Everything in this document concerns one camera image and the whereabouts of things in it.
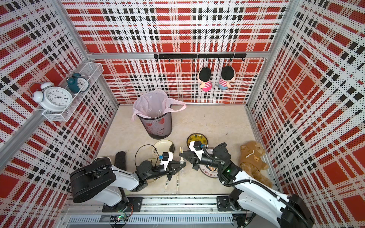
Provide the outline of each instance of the bear shirt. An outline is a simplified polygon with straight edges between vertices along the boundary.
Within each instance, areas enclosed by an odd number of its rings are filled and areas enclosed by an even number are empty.
[[[254,165],[259,171],[261,170],[261,165],[262,165],[262,160],[260,158],[261,154],[254,152],[253,154],[251,154],[253,151],[249,150],[248,148],[246,148],[244,151],[241,152],[241,159],[240,159],[240,164],[242,162],[249,162],[252,165]]]

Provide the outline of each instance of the black mesh trash can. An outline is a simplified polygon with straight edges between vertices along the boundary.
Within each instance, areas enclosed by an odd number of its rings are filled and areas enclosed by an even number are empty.
[[[143,126],[145,127],[147,133],[153,139],[164,139],[167,136],[169,136],[172,132],[171,112],[167,112],[162,116],[153,119],[146,119],[140,116],[138,117],[141,120]]]

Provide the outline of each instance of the brown teddy bear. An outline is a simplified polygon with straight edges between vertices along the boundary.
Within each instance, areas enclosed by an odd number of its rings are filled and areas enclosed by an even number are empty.
[[[261,160],[264,153],[264,148],[259,142],[249,141],[241,146],[239,166],[248,175],[271,188],[273,186],[272,182],[260,172],[260,170],[269,168],[269,165]]]

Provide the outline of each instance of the plate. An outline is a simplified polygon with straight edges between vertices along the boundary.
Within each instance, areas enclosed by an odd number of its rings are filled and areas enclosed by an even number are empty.
[[[170,140],[160,140],[154,144],[157,149],[159,155],[162,155],[163,152],[175,152],[175,145]]]
[[[186,140],[186,145],[189,147],[191,141],[201,141],[202,144],[207,145],[208,139],[205,137],[205,135],[200,133],[194,133],[191,134],[188,139]]]
[[[209,147],[207,149],[208,154],[213,154],[213,149],[214,149],[214,147]],[[218,168],[200,164],[199,169],[200,169],[200,171],[202,171],[202,173],[204,173],[205,175],[207,175],[210,178],[218,178]]]

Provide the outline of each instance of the plaid pattern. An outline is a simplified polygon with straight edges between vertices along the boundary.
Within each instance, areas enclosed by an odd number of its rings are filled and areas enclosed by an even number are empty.
[[[45,120],[0,172],[0,227],[53,227],[70,174],[91,163],[115,112],[98,82],[68,122]]]
[[[268,51],[288,4],[61,1],[91,53]]]
[[[301,1],[251,107],[317,227],[365,226],[364,24],[364,1]]]
[[[38,107],[28,87],[37,81],[58,85],[83,58],[50,3],[0,4],[1,147]]]
[[[82,55],[46,1],[0,5],[0,146],[38,104],[33,82],[60,84]],[[53,227],[69,197],[69,174],[94,158],[114,107],[96,82],[66,123],[44,121],[0,171],[0,227]]]
[[[136,99],[155,89],[164,90],[171,98],[183,102],[244,104],[259,74],[263,58],[242,60],[229,59],[100,59],[103,76],[114,96],[121,104],[132,104]],[[218,87],[222,68],[231,64],[237,77],[232,88]],[[199,88],[196,73],[201,67],[212,71],[212,89],[203,92]]]

